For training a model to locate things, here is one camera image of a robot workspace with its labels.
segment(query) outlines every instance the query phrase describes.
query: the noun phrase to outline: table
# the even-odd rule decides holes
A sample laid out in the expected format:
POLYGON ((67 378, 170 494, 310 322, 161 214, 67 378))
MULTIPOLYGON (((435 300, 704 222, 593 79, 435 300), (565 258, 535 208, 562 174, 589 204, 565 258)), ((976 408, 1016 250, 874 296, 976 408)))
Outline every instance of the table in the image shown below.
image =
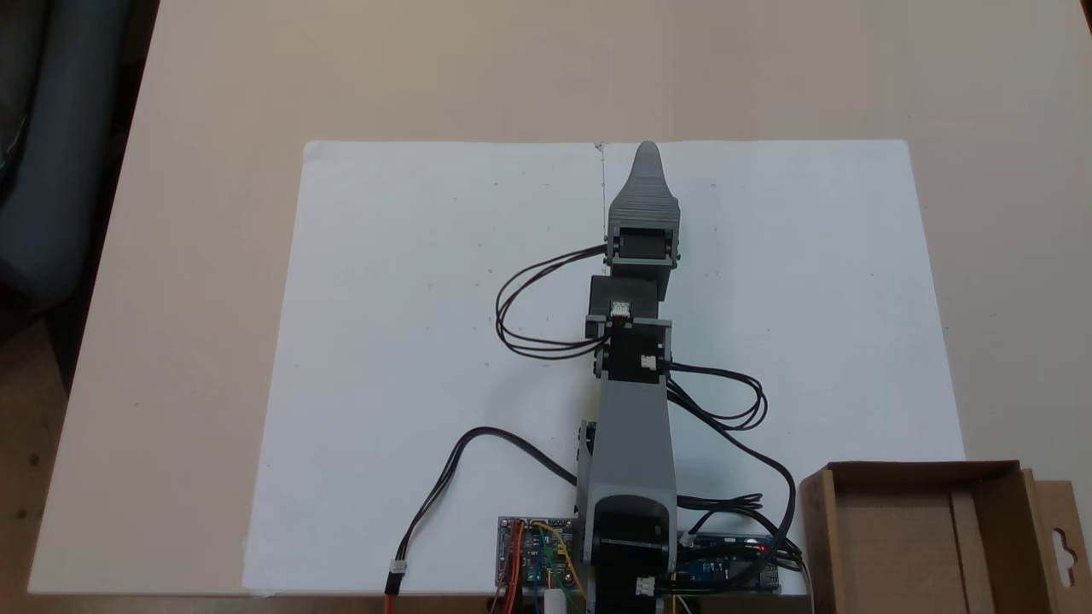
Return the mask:
POLYGON ((31 577, 239 593, 311 140, 905 139, 969 458, 1092 518, 1073 0, 166 0, 31 577))

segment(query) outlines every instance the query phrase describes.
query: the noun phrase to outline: circuit board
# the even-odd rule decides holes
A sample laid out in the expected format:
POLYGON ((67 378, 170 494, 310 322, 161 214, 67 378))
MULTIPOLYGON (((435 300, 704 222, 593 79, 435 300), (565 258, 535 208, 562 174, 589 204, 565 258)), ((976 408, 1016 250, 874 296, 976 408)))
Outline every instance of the circuit board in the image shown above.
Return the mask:
MULTIPOLYGON (((744 543, 759 548, 770 547, 773 541, 769 535, 745 535, 735 533, 698 533, 693 536, 696 548, 707 548, 725 543, 744 543)), ((719 556, 715 558, 703 558, 691 560, 678 566, 677 574, 680 578, 689 577, 696 582, 717 582, 735 576, 750 565, 750 559, 739 556, 719 556)), ((781 592, 781 582, 778 577, 778 567, 768 565, 748 586, 740 590, 759 592, 781 592)))
MULTIPOLYGON (((523 524, 523 540, 520 548, 522 559, 521 576, 524 589, 531 589, 537 581, 539 587, 563 586, 566 588, 575 587, 575 579, 566 563, 565 555, 558 548, 557 536, 545 529, 538 529, 535 522, 541 522, 551 527, 561 538, 565 539, 565 547, 569 551, 569 556, 573 555, 573 544, 577 541, 578 526, 571 518, 515 518, 502 516, 497 521, 497 569, 495 581, 502 585, 508 583, 508 574, 511 572, 511 560, 509 558, 512 543, 512 531, 520 523, 523 524)), ((573 558, 578 564, 579 558, 573 558)))
MULTIPOLYGON (((566 564, 565 556, 557 547, 557 538, 549 531, 539 531, 534 527, 535 522, 547 524, 565 539, 565 547, 568 548, 573 563, 580 565, 575 553, 577 536, 580 534, 580 524, 572 518, 517 518, 501 517, 497 521, 497 566, 495 580, 497 586, 508 582, 508 574, 511 571, 511 560, 509 550, 512 542, 512 530, 522 522, 524 527, 523 540, 521 544, 521 581, 524 589, 530 590, 537 581, 539 587, 549 585, 569 588, 574 586, 572 572, 566 564)), ((725 543, 753 544, 756 547, 769 547, 771 538, 769 535, 750 535, 740 533, 698 533, 693 538, 692 547, 704 548, 725 543)), ((731 578, 735 574, 744 570, 750 560, 739 556, 719 556, 691 560, 678 566, 678 578, 687 578, 695 582, 715 582, 731 578)), ((751 582, 739 588, 741 591, 752 592, 781 592, 781 582, 778 577, 778 568, 773 565, 767 566, 751 582)))

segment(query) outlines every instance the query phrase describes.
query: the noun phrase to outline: white paper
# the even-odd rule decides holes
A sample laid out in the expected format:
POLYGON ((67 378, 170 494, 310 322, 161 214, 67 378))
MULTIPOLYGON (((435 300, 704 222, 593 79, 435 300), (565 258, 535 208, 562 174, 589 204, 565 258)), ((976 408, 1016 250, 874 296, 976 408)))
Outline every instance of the white paper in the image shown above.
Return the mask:
MULTIPOLYGON (((513 430, 570 470, 593 417, 590 361, 509 353, 494 297, 533 262, 601 243, 636 145, 311 143, 293 237, 244 585, 378 592, 458 437, 513 430)), ((963 458, 905 144, 661 145, 682 210, 662 316, 675 358, 749 373, 770 397, 741 439, 797 480, 831 460, 963 458)), ((590 260, 521 297, 510 324, 580 339, 590 260)), ((679 375, 709 410, 732 382, 679 375)), ((672 409, 682 494, 781 477, 672 409)), ((472 442, 410 547, 403 592, 491 593, 501 515, 570 516, 574 489, 509 444, 472 442)), ((680 515, 680 522, 692 517, 680 515)), ((707 530, 744 527, 715 519, 707 530)), ((803 521, 791 536, 803 545, 803 521)), ((803 592, 783 572, 786 592, 803 592)))

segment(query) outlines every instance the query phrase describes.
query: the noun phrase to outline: orange wire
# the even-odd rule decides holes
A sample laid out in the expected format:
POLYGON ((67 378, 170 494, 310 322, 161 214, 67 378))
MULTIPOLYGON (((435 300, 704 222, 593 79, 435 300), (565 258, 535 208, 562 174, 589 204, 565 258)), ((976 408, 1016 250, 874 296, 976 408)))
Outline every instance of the orange wire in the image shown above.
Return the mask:
POLYGON ((519 521, 519 527, 512 531, 512 539, 515 540, 512 547, 512 576, 509 578, 508 594, 505 595, 503 614, 512 614, 512 609, 515 607, 515 590, 519 590, 520 563, 522 562, 523 553, 523 522, 519 521))

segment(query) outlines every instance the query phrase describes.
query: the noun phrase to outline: brown cardboard box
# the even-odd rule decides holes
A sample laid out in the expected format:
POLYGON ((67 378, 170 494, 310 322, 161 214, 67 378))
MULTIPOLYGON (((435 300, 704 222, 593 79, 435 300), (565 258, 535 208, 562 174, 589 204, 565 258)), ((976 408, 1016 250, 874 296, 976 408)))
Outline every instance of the brown cardboard box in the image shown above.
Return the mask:
POLYGON ((835 462, 800 498, 817 613, 1092 612, 1072 486, 1018 461, 835 462), (1068 587, 1054 530, 1076 558, 1068 587))

